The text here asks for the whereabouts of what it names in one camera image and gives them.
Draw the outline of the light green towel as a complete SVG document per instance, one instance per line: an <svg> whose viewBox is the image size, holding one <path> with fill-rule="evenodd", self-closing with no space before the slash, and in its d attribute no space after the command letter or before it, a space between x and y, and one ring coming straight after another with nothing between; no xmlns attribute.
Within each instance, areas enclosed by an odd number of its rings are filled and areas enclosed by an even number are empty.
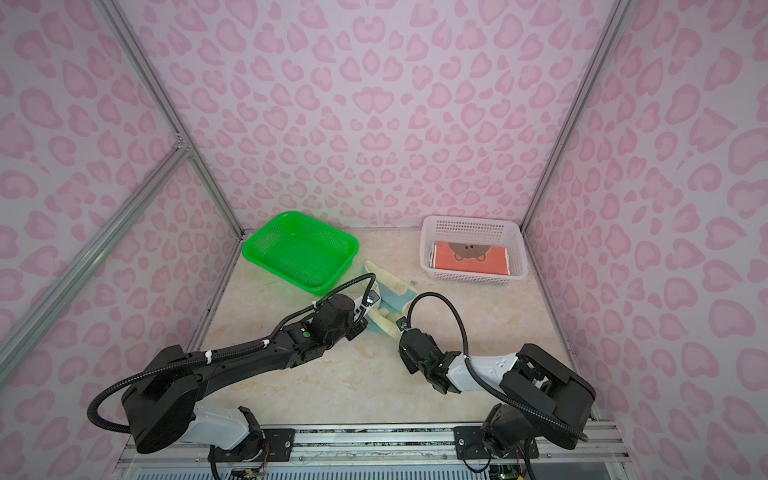
<svg viewBox="0 0 768 480"><path fill-rule="evenodd" d="M405 317L412 301L419 291L409 282L397 277L371 260L364 262L366 273L376 276L371 293L376 293L378 299L366 314L370 328L375 332L386 334L394 340L401 337L398 321Z"/></svg>

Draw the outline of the green plastic basket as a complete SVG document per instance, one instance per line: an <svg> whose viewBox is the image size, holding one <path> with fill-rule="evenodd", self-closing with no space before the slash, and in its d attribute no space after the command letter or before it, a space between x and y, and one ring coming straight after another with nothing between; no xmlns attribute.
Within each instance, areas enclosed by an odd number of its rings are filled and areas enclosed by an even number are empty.
<svg viewBox="0 0 768 480"><path fill-rule="evenodd" d="M359 252L356 237L300 212L275 216L242 247L245 260L316 296L328 293Z"/></svg>

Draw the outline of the red brown towel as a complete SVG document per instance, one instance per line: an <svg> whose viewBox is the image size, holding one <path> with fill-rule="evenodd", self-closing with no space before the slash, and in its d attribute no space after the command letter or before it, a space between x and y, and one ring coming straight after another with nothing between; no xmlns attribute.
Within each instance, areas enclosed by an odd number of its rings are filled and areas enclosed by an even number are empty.
<svg viewBox="0 0 768 480"><path fill-rule="evenodd" d="M429 267L463 273L508 276L508 250L502 246L437 241Z"/></svg>

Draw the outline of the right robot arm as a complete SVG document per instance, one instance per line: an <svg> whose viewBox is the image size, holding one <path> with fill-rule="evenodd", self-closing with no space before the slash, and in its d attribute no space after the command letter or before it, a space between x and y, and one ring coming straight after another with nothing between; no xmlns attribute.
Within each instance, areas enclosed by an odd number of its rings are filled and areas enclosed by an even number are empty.
<svg viewBox="0 0 768 480"><path fill-rule="evenodd" d="M595 389L535 344L505 356L468 356L442 351L413 328L402 333L399 354L409 373L421 373L441 394L482 391L499 401L480 427L481 445L493 457L522 453L539 437L565 450L588 440Z"/></svg>

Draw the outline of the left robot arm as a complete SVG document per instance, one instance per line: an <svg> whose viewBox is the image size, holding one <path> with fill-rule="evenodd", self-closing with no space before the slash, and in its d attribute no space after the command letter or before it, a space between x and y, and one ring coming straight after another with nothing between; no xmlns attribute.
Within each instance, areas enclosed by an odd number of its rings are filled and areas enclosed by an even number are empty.
<svg viewBox="0 0 768 480"><path fill-rule="evenodd" d="M252 411L207 407L203 399L251 377L322 357L341 339L359 335L367 326L368 311L379 301L375 292L358 300L337 293L272 337L206 352L165 348L145 369L144 378L122 396L137 452L191 443L211 446L216 461L256 458L267 440Z"/></svg>

